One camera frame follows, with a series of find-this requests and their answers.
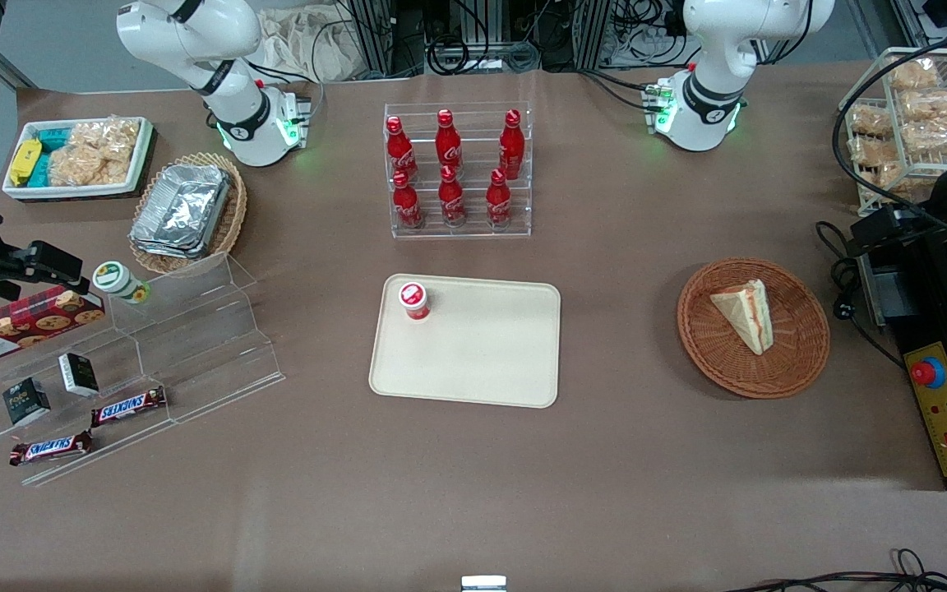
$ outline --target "snickers bar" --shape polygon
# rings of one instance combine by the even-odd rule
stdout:
[[[86,430],[75,436],[57,438],[56,441],[16,445],[10,453],[10,464],[18,467],[18,465],[27,465],[37,460],[87,454],[93,450],[94,439],[90,437],[90,430]]]
[[[101,424],[124,419],[128,415],[134,415],[134,413],[144,411],[144,409],[157,408],[165,402],[166,397],[163,395],[163,389],[158,387],[158,389],[128,398],[128,400],[121,400],[117,404],[109,405],[109,407],[93,409],[93,411],[90,411],[90,427],[97,428]]]

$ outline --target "brown table surface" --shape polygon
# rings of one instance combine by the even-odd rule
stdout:
[[[761,68],[739,127],[704,154],[576,75],[331,86],[307,150],[242,168],[233,254],[261,282],[256,318],[287,379],[42,488],[20,487],[0,442],[0,591],[432,591],[502,573],[515,591],[708,592],[891,571],[904,546],[947,572],[947,493],[897,368],[831,320],[813,387],[740,400],[700,375],[674,321],[688,277],[729,256],[786,266],[830,308],[812,225],[853,222],[828,140],[865,65]],[[383,104],[478,99],[534,102],[533,236],[395,241]],[[223,151],[191,91],[23,91],[19,112],[146,116],[154,169]],[[89,265],[132,260],[132,210],[0,195],[6,239]],[[399,272],[556,285],[557,402],[373,394],[380,292]]]

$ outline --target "round wicker basket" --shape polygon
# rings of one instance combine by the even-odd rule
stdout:
[[[225,208],[222,210],[221,218],[218,220],[218,228],[217,231],[215,231],[214,240],[211,240],[210,251],[207,255],[213,255],[215,252],[232,251],[234,244],[236,244],[236,239],[240,237],[243,217],[247,216],[247,187],[243,184],[243,178],[240,177],[239,169],[225,157],[217,154],[202,153],[202,151],[199,154],[182,156],[172,162],[172,164],[168,164],[168,166],[173,164],[213,164],[214,166],[218,166],[219,169],[222,169],[222,171],[229,173],[229,177],[232,177],[232,179],[230,179],[232,183],[229,184],[229,194],[226,196],[227,201],[225,202]],[[141,210],[144,209],[144,206],[148,202],[148,194],[150,194],[151,188],[155,185],[155,181],[159,180],[160,175],[162,175],[165,170],[166,166],[160,169],[158,173],[155,173],[153,179],[146,185],[146,189],[141,194],[141,200],[138,202],[136,212],[134,213],[135,220],[141,215]],[[150,252],[140,250],[140,248],[135,247],[132,243],[131,251],[134,252],[134,258],[141,263],[144,269],[161,274],[180,270],[181,267],[198,260],[153,255],[150,254]]]
[[[774,346],[756,356],[711,294],[762,280],[774,324]],[[763,259],[722,259],[689,278],[677,303],[681,344],[700,371],[720,386],[757,400],[777,400],[806,389],[824,370],[830,349],[827,318],[813,293],[781,266]]]

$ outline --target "red bottle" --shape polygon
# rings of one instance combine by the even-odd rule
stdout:
[[[390,153],[390,166],[394,172],[403,171],[414,180],[418,176],[418,165],[414,162],[414,146],[404,132],[401,118],[391,116],[386,118],[386,131],[390,139],[386,142],[386,151]]]
[[[455,168],[455,178],[463,178],[463,145],[459,132],[452,125],[451,111],[441,109],[437,112],[437,160],[441,166]]]
[[[441,166],[441,186],[437,189],[441,198],[441,213],[448,228],[458,229],[466,224],[466,207],[463,206],[463,188],[455,181],[455,166]]]
[[[394,173],[394,210],[397,210],[397,219],[406,229],[421,229],[426,224],[422,210],[418,207],[418,194],[409,187],[409,176],[405,171]]]
[[[499,168],[511,181],[521,173],[521,161],[525,157],[525,134],[521,131],[521,112],[511,109],[506,112],[506,127],[499,137]]]
[[[492,184],[488,185],[488,223],[492,229],[501,231],[510,225],[510,187],[506,186],[503,169],[492,171]]]

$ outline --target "sandwich slice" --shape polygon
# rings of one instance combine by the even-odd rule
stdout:
[[[755,355],[761,356],[774,344],[774,324],[769,319],[769,301],[762,280],[723,289],[711,295],[711,303]]]

